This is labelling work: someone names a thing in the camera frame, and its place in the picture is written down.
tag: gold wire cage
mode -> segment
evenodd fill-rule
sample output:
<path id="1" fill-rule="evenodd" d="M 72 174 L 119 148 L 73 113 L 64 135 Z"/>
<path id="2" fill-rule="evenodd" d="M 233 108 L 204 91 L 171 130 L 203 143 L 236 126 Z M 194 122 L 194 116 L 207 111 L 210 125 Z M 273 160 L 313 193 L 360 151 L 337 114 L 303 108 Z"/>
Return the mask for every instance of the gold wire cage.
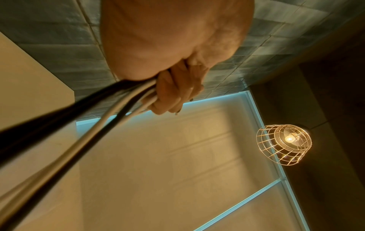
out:
<path id="1" fill-rule="evenodd" d="M 281 165 L 295 165 L 312 147 L 309 134 L 295 125 L 268 125 L 260 128 L 257 144 L 263 154 Z"/>

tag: glowing light bulb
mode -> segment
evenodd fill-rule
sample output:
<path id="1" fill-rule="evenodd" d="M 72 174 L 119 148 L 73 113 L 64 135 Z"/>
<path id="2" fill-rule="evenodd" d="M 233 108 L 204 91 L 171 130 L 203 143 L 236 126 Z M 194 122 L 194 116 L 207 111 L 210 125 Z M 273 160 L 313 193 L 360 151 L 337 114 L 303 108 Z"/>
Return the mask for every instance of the glowing light bulb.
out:
<path id="1" fill-rule="evenodd" d="M 295 133 L 290 133 L 288 136 L 285 137 L 285 141 L 288 143 L 293 143 L 295 141 L 298 141 L 299 137 Z"/>

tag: light fixture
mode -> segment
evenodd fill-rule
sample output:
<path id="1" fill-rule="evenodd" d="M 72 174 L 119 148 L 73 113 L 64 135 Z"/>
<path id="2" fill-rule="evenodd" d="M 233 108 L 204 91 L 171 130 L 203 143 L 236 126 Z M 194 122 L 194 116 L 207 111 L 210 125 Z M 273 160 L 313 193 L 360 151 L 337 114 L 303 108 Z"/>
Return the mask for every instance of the light fixture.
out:
<path id="1" fill-rule="evenodd" d="M 287 166 L 297 164 L 312 147 L 308 132 L 290 124 L 260 128 L 256 140 L 267 158 Z"/>

